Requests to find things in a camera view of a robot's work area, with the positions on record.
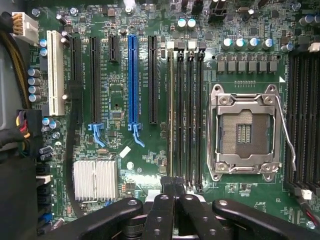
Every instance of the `electrolytic capacitor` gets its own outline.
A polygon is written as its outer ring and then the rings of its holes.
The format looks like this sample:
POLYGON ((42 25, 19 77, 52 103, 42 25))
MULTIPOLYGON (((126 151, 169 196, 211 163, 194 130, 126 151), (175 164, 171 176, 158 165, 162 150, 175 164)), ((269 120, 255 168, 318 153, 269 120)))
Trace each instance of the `electrolytic capacitor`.
POLYGON ((226 38, 226 39, 223 40, 223 43, 221 44, 221 47, 224 50, 228 50, 231 47, 232 44, 233 44, 233 41, 230 38, 226 38))
POLYGON ((31 103, 37 103, 41 101, 41 96, 40 95, 36 95, 36 94, 31 94, 29 95, 29 101, 31 103))
POLYGON ((49 126, 49 124, 53 121, 54 121, 54 119, 52 117, 44 117, 42 119, 42 124, 45 126, 49 126))
POLYGON ((67 25, 67 20, 61 14, 57 14, 55 19, 57 19, 62 25, 67 25))
POLYGON ((50 132, 52 129, 49 126, 43 126, 41 128, 42 133, 50 132))
POLYGON ((52 226, 51 230, 58 229, 62 227, 65 224, 65 220, 63 218, 59 218, 58 221, 55 222, 55 224, 52 226))
POLYGON ((41 155, 40 160, 41 161, 49 161, 52 159, 52 157, 53 157, 52 153, 47 153, 47 154, 41 155))
POLYGON ((264 50, 269 50, 273 46, 273 41, 271 38, 267 38, 266 40, 263 41, 262 43, 262 48, 264 50))
POLYGON ((31 94, 40 94, 41 88, 39 86, 30 86, 28 92, 31 94))
POLYGON ((238 38, 235 41, 234 49, 240 50, 245 45, 245 40, 243 38, 238 38))
POLYGON ((48 154, 48 153, 52 153, 54 149, 52 148, 52 146, 45 146, 39 149, 39 153, 40 154, 48 154))
POLYGON ((188 29, 194 30, 196 27, 196 20, 194 20, 193 18, 189 19, 187 26, 188 26, 188 29))
POLYGON ((47 47, 47 40, 41 39, 41 40, 39 41, 39 45, 40 45, 40 47, 42 47, 42 48, 47 47))
POLYGON ((41 48, 39 53, 40 56, 46 57, 48 55, 48 50, 46 48, 41 48))
POLYGON ((314 16, 312 16, 311 14, 308 14, 302 18, 300 18, 299 20, 299 24, 301 26, 307 26, 308 24, 311 24, 314 21, 314 16))
POLYGON ((49 123, 49 127, 51 129, 58 129, 60 128, 60 126, 61 126, 61 123, 59 121, 52 121, 49 123))
POLYGON ((41 83, 41 80, 37 77, 29 77, 28 78, 28 84, 33 86, 39 86, 41 83))
POLYGON ((39 77, 40 76, 40 71, 38 69, 35 69, 35 68, 29 68, 28 69, 28 75, 30 77, 39 77))
POLYGON ((61 32, 62 37, 70 41, 71 35, 67 31, 61 32))
POLYGON ((251 38, 247 44, 248 49, 253 50, 255 47, 258 46, 258 39, 255 37, 251 38))
POLYGON ((292 43, 288 43, 280 48, 283 53, 288 53, 294 49, 294 45, 292 43))
POLYGON ((65 38, 65 37, 62 37, 60 42, 65 45, 66 47, 69 47, 70 46, 70 42, 65 38))
POLYGON ((245 14, 243 14, 242 21, 248 22, 251 17, 254 15, 255 10, 249 9, 245 14))

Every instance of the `black cable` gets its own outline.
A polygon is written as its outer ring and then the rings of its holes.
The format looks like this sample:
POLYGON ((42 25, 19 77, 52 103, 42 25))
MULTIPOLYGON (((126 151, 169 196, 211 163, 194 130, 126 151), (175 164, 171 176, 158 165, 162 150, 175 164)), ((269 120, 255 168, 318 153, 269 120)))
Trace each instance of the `black cable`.
POLYGON ((79 204, 76 201, 76 195, 73 182, 73 156, 74 156, 74 142, 76 135, 77 109, 75 106, 79 105, 79 100, 72 100, 70 108, 69 127, 67 128, 65 140, 65 154, 64 154, 64 169, 65 169, 65 191, 69 197, 70 204, 73 208, 74 214, 77 218, 84 215, 79 204))

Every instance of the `small connector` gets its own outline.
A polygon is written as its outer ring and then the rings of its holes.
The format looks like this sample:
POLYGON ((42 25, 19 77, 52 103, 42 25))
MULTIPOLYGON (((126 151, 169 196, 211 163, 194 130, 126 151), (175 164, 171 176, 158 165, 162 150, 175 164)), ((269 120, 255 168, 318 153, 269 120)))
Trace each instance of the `small connector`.
POLYGON ((12 12, 12 19, 13 19, 13 36, 31 45, 38 46, 38 43, 39 43, 38 22, 33 20, 24 12, 12 12))

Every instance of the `screw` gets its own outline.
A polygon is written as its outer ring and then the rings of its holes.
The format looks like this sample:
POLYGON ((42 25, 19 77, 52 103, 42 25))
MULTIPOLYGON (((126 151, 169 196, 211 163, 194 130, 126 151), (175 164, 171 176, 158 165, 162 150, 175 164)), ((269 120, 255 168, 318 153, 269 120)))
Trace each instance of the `screw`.
POLYGON ((220 201, 219 201, 219 204, 222 205, 222 206, 227 206, 227 205, 228 205, 228 202, 225 201, 225 200, 220 200, 220 201))
POLYGON ((136 200, 130 200, 129 202, 128 202, 128 205, 136 205, 137 204, 137 201, 136 200))
POLYGON ((306 223, 306 227, 309 228, 309 229, 315 229, 316 228, 315 224, 312 221, 308 221, 306 223))

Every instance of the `ram slot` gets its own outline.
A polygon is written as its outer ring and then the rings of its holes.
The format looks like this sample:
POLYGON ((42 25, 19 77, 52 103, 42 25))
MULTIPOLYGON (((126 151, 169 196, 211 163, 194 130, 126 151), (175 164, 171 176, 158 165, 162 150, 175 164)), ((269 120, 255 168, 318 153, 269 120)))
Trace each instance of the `ram slot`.
POLYGON ((91 122, 101 123, 100 42, 90 37, 91 122))
POLYGON ((192 188, 192 147, 193 147, 193 101, 194 101, 194 53, 187 54, 186 61, 186 136, 185 136, 185 179, 192 188))
POLYGON ((184 53, 179 51, 177 53, 177 65, 176 65, 176 140, 175 140, 175 151, 176 151, 176 175, 182 176, 182 161, 183 161, 183 97, 184 97, 184 53))
POLYGON ((175 74, 174 74, 174 51, 168 50, 167 59, 168 70, 168 99, 167 99, 167 126, 169 128, 169 134, 167 134, 167 156, 168 156, 168 171, 170 176, 174 175, 174 116, 175 116, 175 74))
MULTIPOLYGON (((81 40, 79 37, 72 37, 70 40, 70 58, 71 58, 71 80, 82 85, 82 51, 81 51, 81 40)), ((81 126, 83 123, 83 96, 82 92, 78 92, 80 106, 76 106, 77 109, 77 124, 81 126)))
POLYGON ((158 124, 157 36, 148 36, 149 124, 158 124))
POLYGON ((145 147, 140 140, 141 124, 139 114, 139 57, 138 38, 135 34, 128 36, 128 130, 132 132, 134 141, 145 147))
POLYGON ((195 187, 198 192, 202 186, 202 125, 203 125, 203 84, 204 84, 203 52, 196 55, 196 113, 195 113, 195 187))

